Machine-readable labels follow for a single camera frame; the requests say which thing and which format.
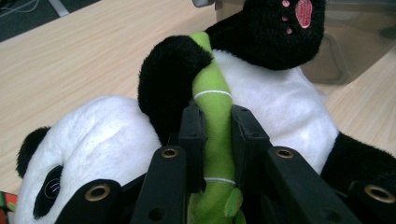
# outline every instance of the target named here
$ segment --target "white string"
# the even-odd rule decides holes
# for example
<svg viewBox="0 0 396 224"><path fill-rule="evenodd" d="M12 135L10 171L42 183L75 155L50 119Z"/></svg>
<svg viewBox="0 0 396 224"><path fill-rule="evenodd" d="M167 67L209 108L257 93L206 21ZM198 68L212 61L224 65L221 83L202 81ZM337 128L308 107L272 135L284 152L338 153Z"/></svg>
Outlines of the white string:
<svg viewBox="0 0 396 224"><path fill-rule="evenodd" d="M34 10L37 8L37 6L38 6L38 1L39 1L39 0L32 0L32 1L28 2L28 3L25 3L24 5L21 5L21 6L19 6L19 7L15 7L15 8L11 8L11 7L2 7L2 8L0 8L1 10L7 10L8 12L5 13L5 14L3 14L3 15L0 15L0 18L4 17L4 16L6 16L6 15L8 15L9 13L12 13L12 12L18 12L18 13L28 13L28 12L32 12L32 11L34 11ZM19 10L20 8L26 7L26 6L30 5L30 4L32 4L33 2L35 2L35 5L34 5L32 8L27 9L27 10Z"/></svg>
<svg viewBox="0 0 396 224"><path fill-rule="evenodd" d="M207 94L207 93L210 93L210 92L226 94L226 95L230 96L231 98L233 98L233 97L231 96L231 94L230 94L229 92L227 92L227 91L201 91L201 92L197 93L197 94L194 96L194 99L196 100L196 99L197 99L198 97L200 97L201 95L204 95L204 94Z"/></svg>
<svg viewBox="0 0 396 224"><path fill-rule="evenodd" d="M205 181L215 181L215 182L223 182L223 183L227 183L227 184L231 184L233 186L236 185L236 183L232 180L229 179L225 179L225 178L220 178L220 177L205 177L204 178Z"/></svg>

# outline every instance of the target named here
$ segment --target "white band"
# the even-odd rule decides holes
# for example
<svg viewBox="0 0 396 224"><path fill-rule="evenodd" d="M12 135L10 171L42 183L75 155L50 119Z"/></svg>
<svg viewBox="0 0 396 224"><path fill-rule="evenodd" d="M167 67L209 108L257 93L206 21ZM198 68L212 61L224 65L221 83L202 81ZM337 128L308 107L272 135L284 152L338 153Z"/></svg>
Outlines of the white band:
<svg viewBox="0 0 396 224"><path fill-rule="evenodd" d="M223 183L231 184L233 186L236 185L235 181L220 177L205 177L204 180L207 182L215 181L215 182L223 182Z"/></svg>
<svg viewBox="0 0 396 224"><path fill-rule="evenodd" d="M230 96L231 98L233 98L233 97L231 96L231 94L230 94L229 92L227 92L227 91L201 91L201 92L197 93L197 94L194 96L194 100L196 100L196 99L197 99L198 97L200 97L201 95L204 95L204 94L207 94L207 93L212 93L212 92L214 92L214 93L226 94L226 95Z"/></svg>

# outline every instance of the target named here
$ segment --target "white plush fur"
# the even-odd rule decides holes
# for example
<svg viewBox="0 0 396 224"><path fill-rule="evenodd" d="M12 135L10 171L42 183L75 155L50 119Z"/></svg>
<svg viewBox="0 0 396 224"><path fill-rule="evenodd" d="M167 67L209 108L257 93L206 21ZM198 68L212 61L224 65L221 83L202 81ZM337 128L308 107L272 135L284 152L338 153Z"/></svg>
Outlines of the white plush fur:
<svg viewBox="0 0 396 224"><path fill-rule="evenodd" d="M123 186L147 171L159 147L136 100L106 96L88 102L51 127L39 145L21 185L16 222L54 223L81 186L99 178ZM64 167L58 198L46 216L35 220L35 197L47 173L58 165Z"/></svg>
<svg viewBox="0 0 396 224"><path fill-rule="evenodd" d="M248 108L274 146L299 151L320 174L338 131L322 96L300 67L272 71L214 51L233 103Z"/></svg>

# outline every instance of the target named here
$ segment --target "black panda ear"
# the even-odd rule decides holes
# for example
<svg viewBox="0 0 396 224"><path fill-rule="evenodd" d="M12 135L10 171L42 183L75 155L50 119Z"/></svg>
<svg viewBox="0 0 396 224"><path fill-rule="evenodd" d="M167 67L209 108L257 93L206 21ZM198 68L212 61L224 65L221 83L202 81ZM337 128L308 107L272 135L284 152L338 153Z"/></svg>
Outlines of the black panda ear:
<svg viewBox="0 0 396 224"><path fill-rule="evenodd" d="M25 175L30 159L32 159L38 145L43 141L49 129L50 127L39 128L29 133L24 139L17 158L17 172L21 178Z"/></svg>

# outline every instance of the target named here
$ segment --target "black panda arm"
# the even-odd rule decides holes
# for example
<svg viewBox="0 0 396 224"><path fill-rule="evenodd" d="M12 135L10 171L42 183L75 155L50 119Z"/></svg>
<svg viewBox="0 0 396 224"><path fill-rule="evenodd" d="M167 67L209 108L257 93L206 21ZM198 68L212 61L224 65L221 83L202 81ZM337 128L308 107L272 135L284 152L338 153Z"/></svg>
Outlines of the black panda arm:
<svg viewBox="0 0 396 224"><path fill-rule="evenodd" d="M188 36L171 36L158 44L143 62L138 103L166 144L178 132L182 111L192 97L192 81L212 61L211 55Z"/></svg>
<svg viewBox="0 0 396 224"><path fill-rule="evenodd" d="M29 133L24 139L17 158L17 172L21 178L24 177L30 159L32 159L38 145L44 139L49 129L50 127L39 128L34 132Z"/></svg>
<svg viewBox="0 0 396 224"><path fill-rule="evenodd" d="M274 70L310 61L324 32L325 0L310 0L310 25L298 22L298 0L247 0L241 12L209 27L212 49L231 52L248 63Z"/></svg>
<svg viewBox="0 0 396 224"><path fill-rule="evenodd" d="M321 176L344 193L354 180L379 181L396 190L396 159L340 133Z"/></svg>

